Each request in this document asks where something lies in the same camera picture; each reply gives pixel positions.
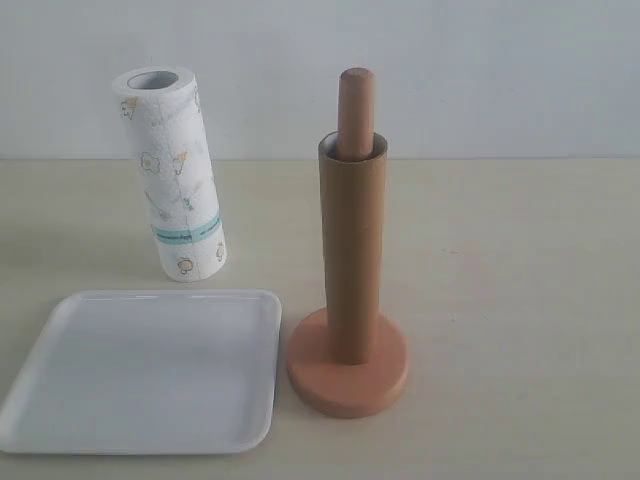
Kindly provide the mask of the brown cardboard tube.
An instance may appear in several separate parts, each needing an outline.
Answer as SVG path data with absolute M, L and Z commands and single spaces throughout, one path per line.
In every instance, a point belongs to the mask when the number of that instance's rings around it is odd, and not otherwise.
M 369 361 L 376 343 L 387 148 L 376 133 L 369 157 L 344 161 L 335 132 L 318 145 L 330 350 L 349 365 Z

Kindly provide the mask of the printed white paper towel roll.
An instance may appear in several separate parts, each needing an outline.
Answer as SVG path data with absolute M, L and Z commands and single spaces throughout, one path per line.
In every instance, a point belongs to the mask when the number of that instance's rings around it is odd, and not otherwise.
M 163 270 L 178 282 L 210 278 L 227 247 L 194 73 L 140 68 L 112 87 Z

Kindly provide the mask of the wooden paper towel holder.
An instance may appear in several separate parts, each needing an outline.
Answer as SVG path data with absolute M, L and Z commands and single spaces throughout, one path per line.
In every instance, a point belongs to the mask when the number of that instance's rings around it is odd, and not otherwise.
M 338 87 L 337 157 L 358 161 L 373 151 L 375 75 L 363 67 L 343 71 Z M 326 305 L 294 329 L 286 369 L 300 398 L 337 418 L 374 415 L 402 394 L 409 372 L 407 340 L 379 307 L 373 356 L 363 364 L 337 361 L 330 350 Z

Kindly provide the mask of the white square tray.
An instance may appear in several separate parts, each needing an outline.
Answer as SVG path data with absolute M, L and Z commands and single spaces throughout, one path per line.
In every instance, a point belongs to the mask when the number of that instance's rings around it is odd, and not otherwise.
M 7 453 L 248 451 L 272 420 L 282 306 L 266 290 L 85 291 L 51 312 L 1 409 Z

